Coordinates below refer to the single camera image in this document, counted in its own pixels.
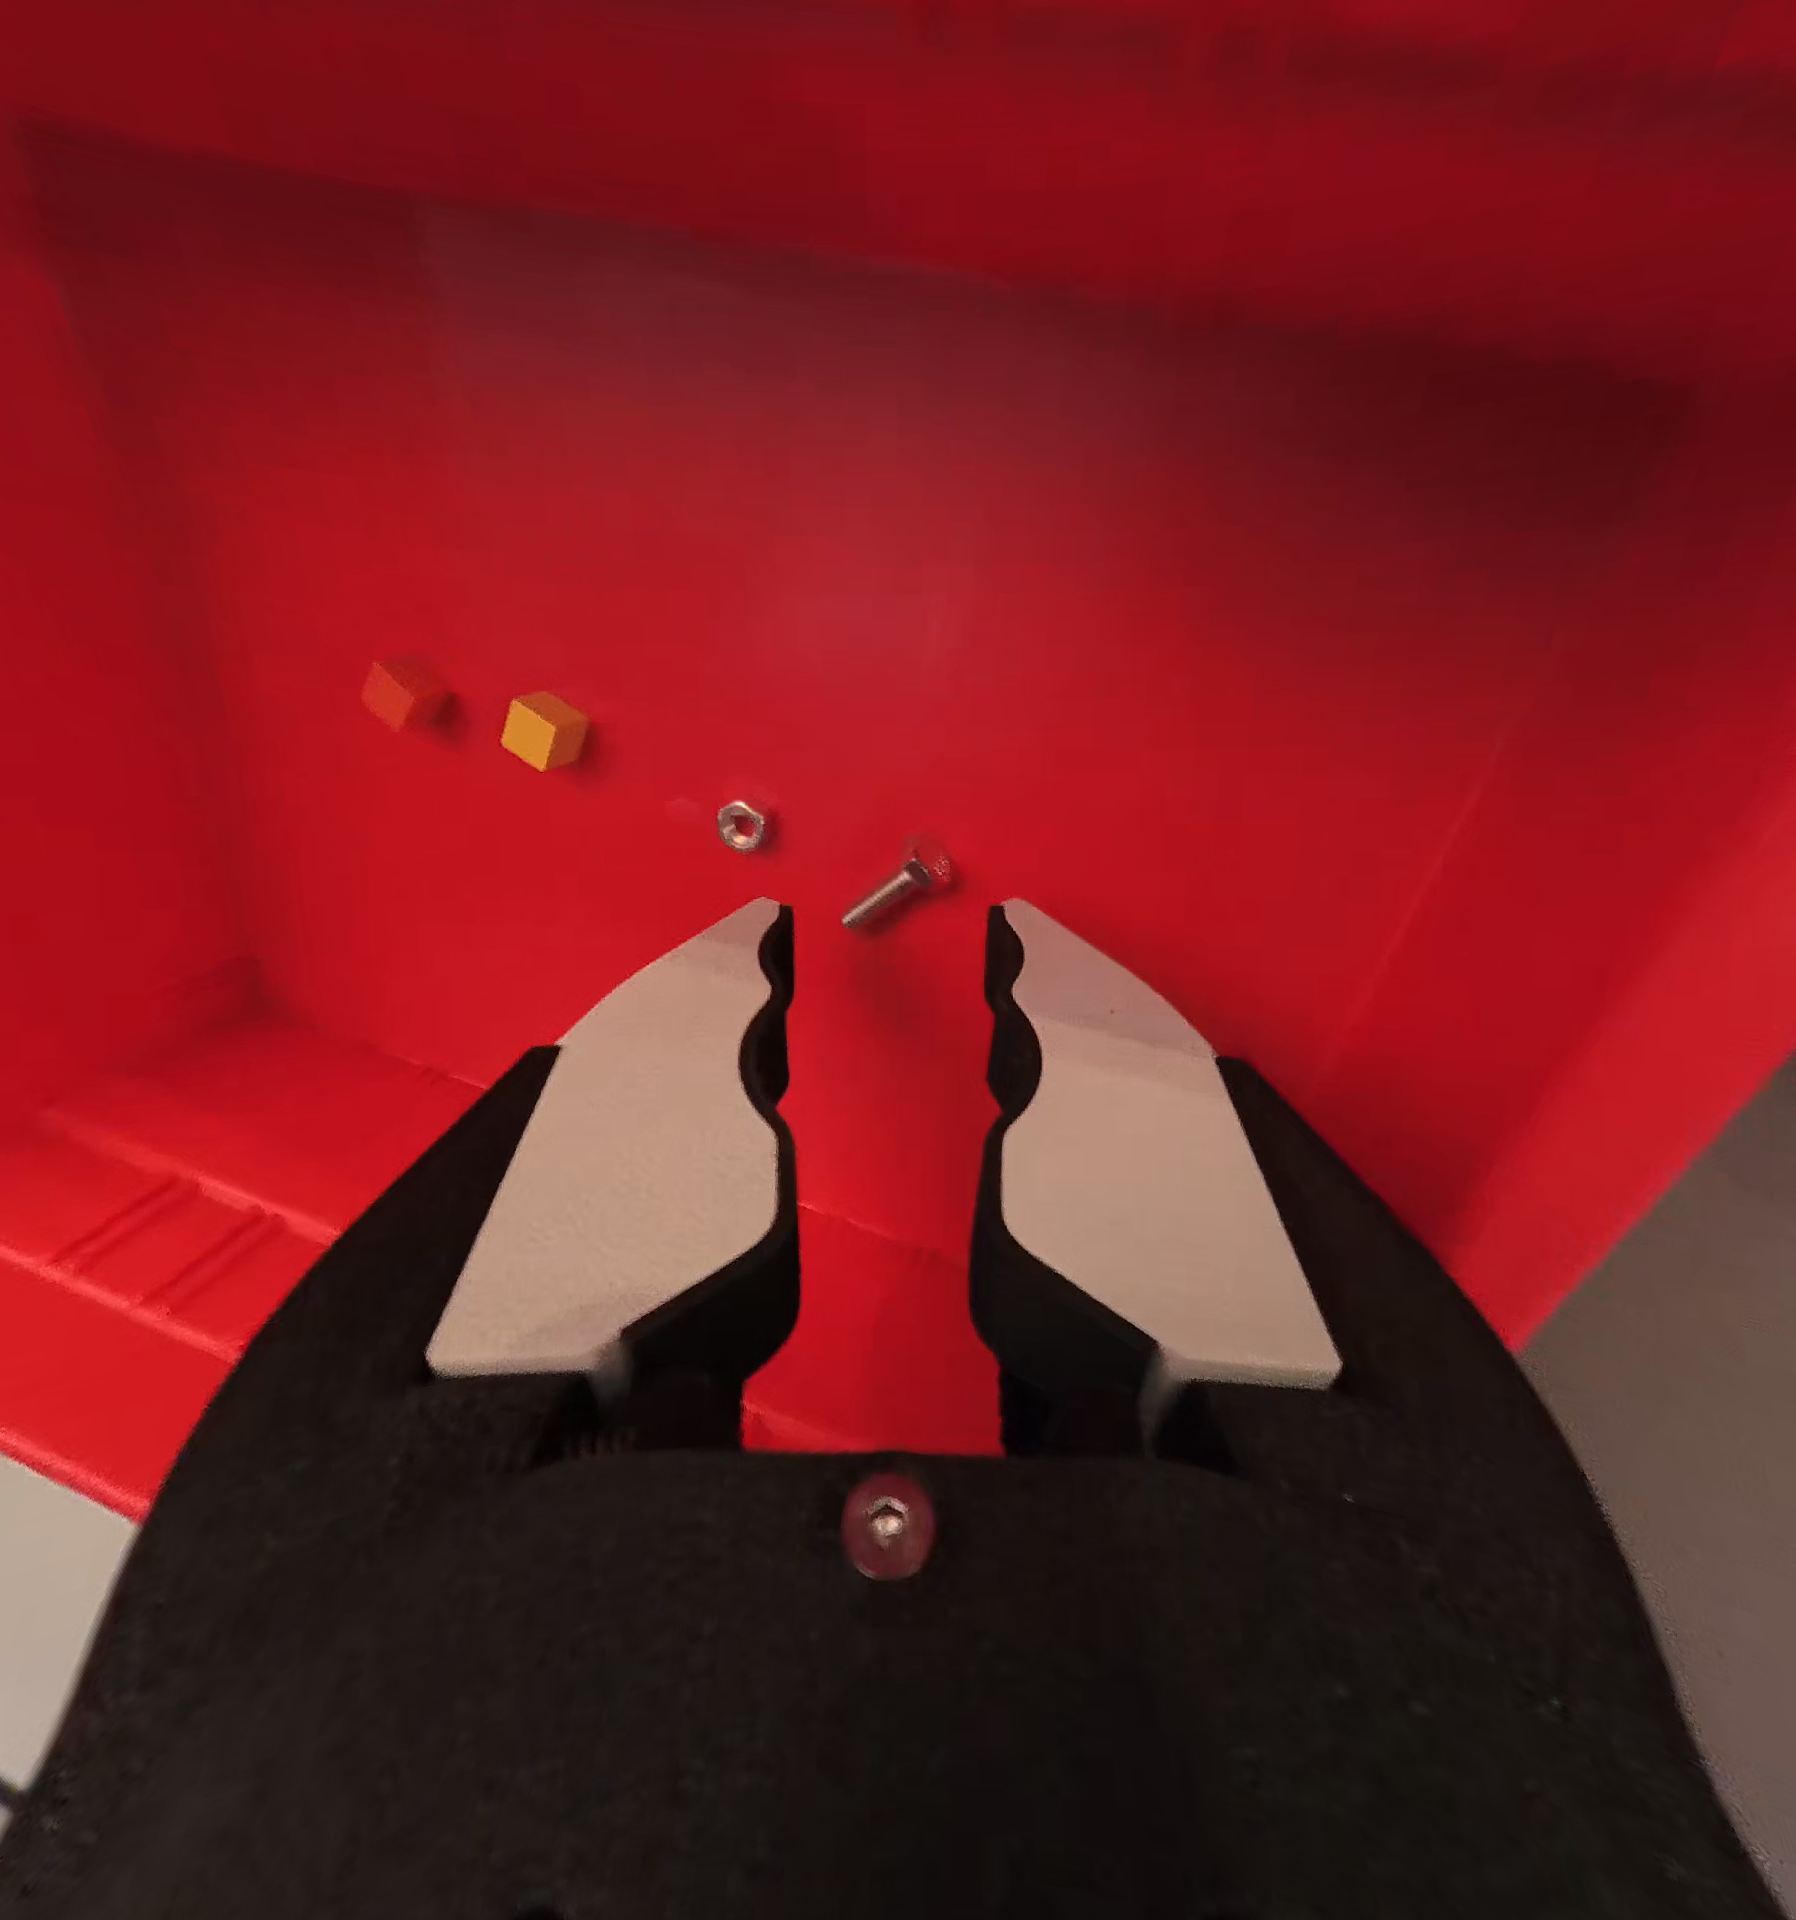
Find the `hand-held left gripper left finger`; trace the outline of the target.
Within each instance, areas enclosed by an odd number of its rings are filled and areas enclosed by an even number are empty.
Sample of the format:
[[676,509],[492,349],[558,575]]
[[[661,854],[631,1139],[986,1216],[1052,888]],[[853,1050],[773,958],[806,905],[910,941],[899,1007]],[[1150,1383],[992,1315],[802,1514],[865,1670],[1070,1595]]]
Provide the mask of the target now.
[[740,1391],[788,1342],[793,992],[793,911],[751,899],[565,1031],[431,1334],[435,1375]]

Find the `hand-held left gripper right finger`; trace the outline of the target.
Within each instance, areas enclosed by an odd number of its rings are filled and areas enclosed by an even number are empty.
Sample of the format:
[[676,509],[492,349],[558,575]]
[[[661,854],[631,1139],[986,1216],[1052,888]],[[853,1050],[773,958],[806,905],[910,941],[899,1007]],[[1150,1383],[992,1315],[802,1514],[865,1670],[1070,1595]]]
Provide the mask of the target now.
[[990,907],[994,1118],[969,1310],[1038,1397],[1327,1389],[1343,1357],[1214,1046],[1161,991],[1030,903]]

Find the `small metal screw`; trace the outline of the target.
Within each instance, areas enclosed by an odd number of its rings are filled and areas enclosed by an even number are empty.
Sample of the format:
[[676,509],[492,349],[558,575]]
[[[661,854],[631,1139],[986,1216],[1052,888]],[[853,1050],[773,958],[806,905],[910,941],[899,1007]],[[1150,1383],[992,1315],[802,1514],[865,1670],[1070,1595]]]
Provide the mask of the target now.
[[841,914],[841,925],[853,932],[877,931],[907,914],[916,899],[941,892],[955,881],[957,867],[946,850],[915,836],[896,869]]

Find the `red cube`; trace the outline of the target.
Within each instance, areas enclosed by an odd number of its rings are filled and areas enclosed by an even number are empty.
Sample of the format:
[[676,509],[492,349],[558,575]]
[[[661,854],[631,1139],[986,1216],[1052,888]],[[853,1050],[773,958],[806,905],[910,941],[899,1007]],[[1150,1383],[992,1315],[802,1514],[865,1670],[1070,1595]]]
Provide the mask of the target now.
[[394,732],[442,726],[453,713],[452,683],[423,659],[376,659],[365,673],[361,709]]

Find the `red plastic bin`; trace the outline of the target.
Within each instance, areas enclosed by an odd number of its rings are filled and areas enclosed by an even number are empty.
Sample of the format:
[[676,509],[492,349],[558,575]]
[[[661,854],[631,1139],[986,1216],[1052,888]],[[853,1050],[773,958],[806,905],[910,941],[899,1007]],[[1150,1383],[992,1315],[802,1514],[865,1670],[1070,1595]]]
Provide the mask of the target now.
[[1796,1040],[1796,3],[0,3],[0,1447],[759,896],[767,1446],[994,1447],[1013,898],[1527,1342]]

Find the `yellow cube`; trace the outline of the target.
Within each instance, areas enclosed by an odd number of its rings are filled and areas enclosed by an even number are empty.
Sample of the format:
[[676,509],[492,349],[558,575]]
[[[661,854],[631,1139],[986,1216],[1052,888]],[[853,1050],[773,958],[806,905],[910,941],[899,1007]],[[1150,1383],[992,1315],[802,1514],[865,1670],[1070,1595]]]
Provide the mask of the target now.
[[501,747],[537,772],[560,772],[585,754],[589,715],[562,694],[513,696],[501,721]]

